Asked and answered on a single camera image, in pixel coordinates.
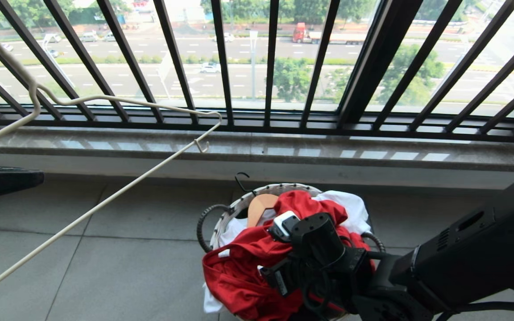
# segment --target red clothing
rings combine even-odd
[[[299,219],[320,212],[329,213],[336,222],[336,232],[350,238],[356,247],[369,250],[361,237],[338,224],[347,219],[345,209],[333,201],[314,201],[305,191],[280,195],[275,204],[278,214],[293,211]],[[227,309],[245,320],[286,321],[303,304],[296,290],[282,297],[259,274],[257,266],[271,267],[286,258],[291,244],[276,242],[267,232],[271,221],[263,226],[246,228],[230,244],[207,253],[202,259],[207,287]],[[229,256],[219,254],[229,249]]]

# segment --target basket handle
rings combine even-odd
[[[209,214],[214,209],[223,209],[227,213],[231,212],[231,208],[227,205],[223,204],[216,204],[208,207],[203,213],[202,216],[199,217],[198,220],[198,227],[196,228],[196,235],[198,236],[198,242],[199,245],[202,247],[202,249],[208,253],[211,251],[211,248],[206,244],[206,241],[203,239],[203,222],[206,220],[207,214]]]

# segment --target laundry basket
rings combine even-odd
[[[258,189],[254,189],[253,191],[243,195],[231,205],[223,205],[223,204],[216,204],[208,207],[201,215],[201,217],[198,220],[198,225],[196,229],[196,234],[198,236],[198,242],[199,245],[202,247],[202,249],[207,253],[212,250],[215,250],[216,248],[220,248],[223,246],[223,244],[219,244],[220,235],[225,232],[227,228],[227,224],[231,221],[231,219],[236,218],[237,215],[244,209],[247,209],[249,207],[249,203],[253,201],[253,199],[257,195],[261,195],[264,193],[267,194],[273,194],[273,195],[281,195],[282,193],[288,192],[288,191],[306,191],[308,192],[311,197],[316,197],[316,195],[322,193],[319,189],[316,187],[312,187],[309,185],[304,185],[300,183],[276,183],[276,184],[269,184],[265,185],[263,187],[259,187]],[[214,210],[220,210],[223,211],[223,214],[221,215],[220,219],[216,223],[216,227],[214,228],[214,231],[211,235],[211,240],[209,246],[206,243],[206,240],[203,238],[203,224],[207,217],[207,215],[214,211]],[[373,235],[372,233],[366,232],[362,234],[363,238],[369,238],[375,242],[377,245],[377,248],[380,252],[385,252],[384,245],[380,240]],[[344,317],[339,317],[337,319],[333,319],[333,321],[338,321],[341,319],[344,319]]]

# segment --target gray tile floor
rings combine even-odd
[[[47,181],[0,197],[0,273],[53,233],[108,197],[119,184]],[[0,284],[1,321],[233,321],[202,311],[199,214],[239,191],[141,184],[104,207]],[[485,197],[362,195],[388,252],[441,231]],[[208,218],[210,235],[216,217]],[[514,293],[496,299],[514,300]],[[453,320],[514,320],[512,312],[468,313]]]

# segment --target truck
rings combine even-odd
[[[292,42],[296,43],[320,43],[322,32],[308,31],[304,22],[299,22],[293,31]],[[361,45],[366,39],[365,34],[335,34],[331,33],[331,43],[345,43],[347,45]]]

